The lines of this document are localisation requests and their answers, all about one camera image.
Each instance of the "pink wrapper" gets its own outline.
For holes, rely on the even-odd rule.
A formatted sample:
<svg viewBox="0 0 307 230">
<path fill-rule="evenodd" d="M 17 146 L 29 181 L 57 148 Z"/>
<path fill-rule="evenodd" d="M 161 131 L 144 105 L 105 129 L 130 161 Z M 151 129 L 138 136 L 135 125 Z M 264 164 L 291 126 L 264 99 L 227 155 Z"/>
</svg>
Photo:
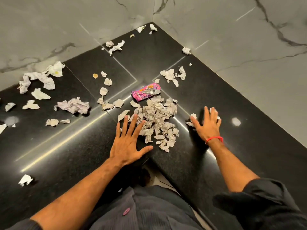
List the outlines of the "pink wrapper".
<svg viewBox="0 0 307 230">
<path fill-rule="evenodd" d="M 151 83 L 139 90 L 132 91 L 132 96 L 137 102 L 139 102 L 146 98 L 159 94 L 161 92 L 160 89 L 161 87 L 157 83 Z"/>
</svg>

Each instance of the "hand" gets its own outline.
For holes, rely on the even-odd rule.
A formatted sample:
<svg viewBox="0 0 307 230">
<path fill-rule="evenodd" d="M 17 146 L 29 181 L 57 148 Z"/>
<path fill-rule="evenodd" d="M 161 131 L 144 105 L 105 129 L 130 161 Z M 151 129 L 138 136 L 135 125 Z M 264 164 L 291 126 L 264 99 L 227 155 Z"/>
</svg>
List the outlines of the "hand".
<svg viewBox="0 0 307 230">
<path fill-rule="evenodd" d="M 199 122 L 191 116 L 190 119 L 194 124 L 198 135 L 204 140 L 207 141 L 210 137 L 220 136 L 220 125 L 222 120 L 217 121 L 218 112 L 215 108 L 211 108 L 211 114 L 208 111 L 208 108 L 205 106 L 204 111 L 204 124 L 201 126 Z"/>
<path fill-rule="evenodd" d="M 116 161 L 121 166 L 131 164 L 132 162 L 140 159 L 142 155 L 153 149 L 153 146 L 146 146 L 140 151 L 136 150 L 136 141 L 140 130 L 145 123 L 145 120 L 143 120 L 133 132 L 136 119 L 137 115 L 135 114 L 127 131 L 128 116 L 126 115 L 124 118 L 122 133 L 120 133 L 120 123 L 118 122 L 116 125 L 116 137 L 110 151 L 110 159 Z"/>
</svg>

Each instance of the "red thread bracelet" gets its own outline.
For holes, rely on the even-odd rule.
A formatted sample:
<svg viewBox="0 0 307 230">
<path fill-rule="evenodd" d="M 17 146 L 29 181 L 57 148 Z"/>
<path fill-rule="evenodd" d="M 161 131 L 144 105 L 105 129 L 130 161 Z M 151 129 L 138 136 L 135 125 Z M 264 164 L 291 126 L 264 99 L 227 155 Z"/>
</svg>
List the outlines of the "red thread bracelet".
<svg viewBox="0 0 307 230">
<path fill-rule="evenodd" d="M 222 142 L 222 143 L 223 143 L 223 137 L 221 137 L 221 136 L 213 136 L 213 137 L 210 137 L 209 139 L 207 139 L 207 140 L 206 140 L 206 143 L 208 143 L 208 141 L 209 141 L 209 140 L 214 139 L 214 138 L 219 139 L 219 140 L 220 140 L 220 142 Z"/>
</svg>

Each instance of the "pink button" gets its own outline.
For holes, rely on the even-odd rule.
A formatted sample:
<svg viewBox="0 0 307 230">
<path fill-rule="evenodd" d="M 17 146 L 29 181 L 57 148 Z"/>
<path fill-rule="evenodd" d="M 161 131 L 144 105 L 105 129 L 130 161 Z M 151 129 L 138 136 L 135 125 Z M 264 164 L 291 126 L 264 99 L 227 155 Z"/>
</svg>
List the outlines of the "pink button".
<svg viewBox="0 0 307 230">
<path fill-rule="evenodd" d="M 129 211 L 130 211 L 130 207 L 128 207 L 122 215 L 125 216 L 126 214 L 128 214 Z"/>
</svg>

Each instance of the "black granite surface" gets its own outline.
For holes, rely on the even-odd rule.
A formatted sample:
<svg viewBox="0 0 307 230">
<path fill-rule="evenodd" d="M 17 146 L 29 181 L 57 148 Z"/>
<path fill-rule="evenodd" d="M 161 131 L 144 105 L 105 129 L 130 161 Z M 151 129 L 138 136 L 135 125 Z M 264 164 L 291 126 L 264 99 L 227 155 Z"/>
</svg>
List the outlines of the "black granite surface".
<svg viewBox="0 0 307 230">
<path fill-rule="evenodd" d="M 117 116 L 125 109 L 133 113 L 130 91 L 151 83 L 160 70 L 172 67 L 178 72 L 180 66 L 187 76 L 184 81 L 176 78 L 179 87 L 158 77 L 161 96 L 178 100 L 178 113 L 169 121 L 180 136 L 170 153 L 161 151 L 152 138 L 154 149 L 146 156 L 183 198 L 205 214 L 213 228 L 240 229 L 233 216 L 213 207 L 212 197 L 227 191 L 226 185 L 210 150 L 195 130 L 185 125 L 189 114 L 199 117 L 204 105 L 214 106 L 222 118 L 220 131 L 228 148 L 259 176 L 284 182 L 297 205 L 307 212 L 307 149 L 197 58 L 183 54 L 182 46 L 160 28 L 152 35 L 148 33 L 149 24 L 142 33 L 134 30 L 113 40 L 126 42 L 122 51 L 114 52 L 115 58 L 97 47 L 65 62 L 63 77 L 54 77 L 55 90 L 45 90 L 34 81 L 26 94 L 19 94 L 16 87 L 0 92 L 0 122 L 8 118 L 18 121 L 16 128 L 7 127 L 0 135 L 0 229 L 30 217 L 103 163 L 113 143 Z M 112 79 L 112 86 L 103 85 L 102 70 Z M 102 86 L 110 90 L 105 100 L 125 100 L 122 108 L 102 112 L 96 103 Z M 51 100 L 37 100 L 38 110 L 22 110 L 27 100 L 34 99 L 30 92 L 37 87 Z M 53 110 L 56 102 L 74 97 L 89 101 L 88 115 Z M 17 106 L 5 112 L 7 102 Z M 232 124 L 234 117 L 240 120 L 239 126 Z M 45 126 L 48 118 L 69 118 L 71 123 Z M 144 137 L 140 137 L 137 147 L 145 145 Z M 37 182 L 21 187 L 18 181 L 23 174 L 32 175 Z"/>
</svg>

